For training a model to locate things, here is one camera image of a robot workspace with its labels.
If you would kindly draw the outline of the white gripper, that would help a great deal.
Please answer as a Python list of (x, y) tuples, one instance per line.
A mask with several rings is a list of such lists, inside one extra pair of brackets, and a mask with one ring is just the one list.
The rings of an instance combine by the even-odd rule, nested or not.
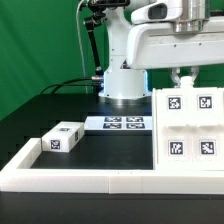
[(175, 33), (171, 23), (133, 27), (127, 39), (127, 64), (132, 69), (172, 68), (170, 78), (179, 88), (180, 69), (189, 67), (195, 82), (201, 65), (224, 63), (224, 18), (211, 18), (203, 30)]

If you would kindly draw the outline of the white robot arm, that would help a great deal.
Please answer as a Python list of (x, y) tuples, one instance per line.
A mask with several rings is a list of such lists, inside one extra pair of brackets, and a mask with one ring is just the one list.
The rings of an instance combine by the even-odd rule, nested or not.
[(188, 67), (224, 63), (224, 9), (210, 0), (84, 0), (84, 20), (103, 102), (136, 104), (151, 97), (147, 77), (167, 68), (176, 86)]

